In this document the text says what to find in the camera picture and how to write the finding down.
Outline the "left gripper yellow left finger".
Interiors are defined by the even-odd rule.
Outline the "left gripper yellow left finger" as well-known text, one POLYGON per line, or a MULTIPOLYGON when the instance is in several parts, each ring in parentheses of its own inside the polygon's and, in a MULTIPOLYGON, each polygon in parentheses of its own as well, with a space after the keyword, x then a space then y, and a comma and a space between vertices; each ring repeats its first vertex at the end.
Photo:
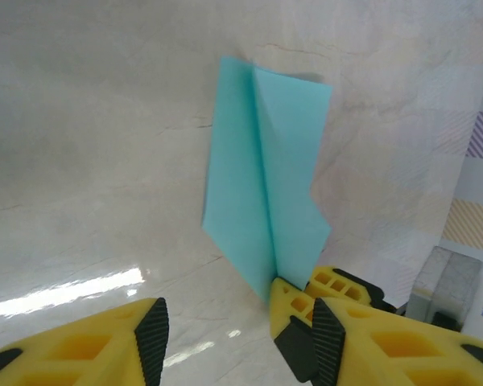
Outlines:
POLYGON ((164 298, 145 298, 0 349, 0 385, 158 385, 169 338, 164 298))

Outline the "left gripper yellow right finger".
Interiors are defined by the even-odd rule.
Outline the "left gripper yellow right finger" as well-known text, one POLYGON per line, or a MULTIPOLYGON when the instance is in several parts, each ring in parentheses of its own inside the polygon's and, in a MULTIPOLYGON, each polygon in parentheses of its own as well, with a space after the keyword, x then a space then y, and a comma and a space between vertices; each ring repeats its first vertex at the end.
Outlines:
POLYGON ((317 298, 321 385, 483 385, 483 341, 340 298, 317 298))

